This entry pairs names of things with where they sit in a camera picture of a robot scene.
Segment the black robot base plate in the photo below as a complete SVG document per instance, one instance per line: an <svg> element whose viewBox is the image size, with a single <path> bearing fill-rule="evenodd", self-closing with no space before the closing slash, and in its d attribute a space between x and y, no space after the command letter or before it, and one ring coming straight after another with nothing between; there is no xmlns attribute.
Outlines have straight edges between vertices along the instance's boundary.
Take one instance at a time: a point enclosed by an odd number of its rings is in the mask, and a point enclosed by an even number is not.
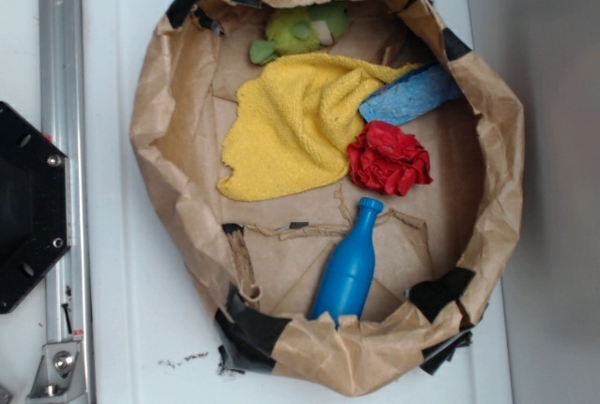
<svg viewBox="0 0 600 404"><path fill-rule="evenodd" d="M1 313L12 312L70 248L67 157L1 103Z"/></svg>

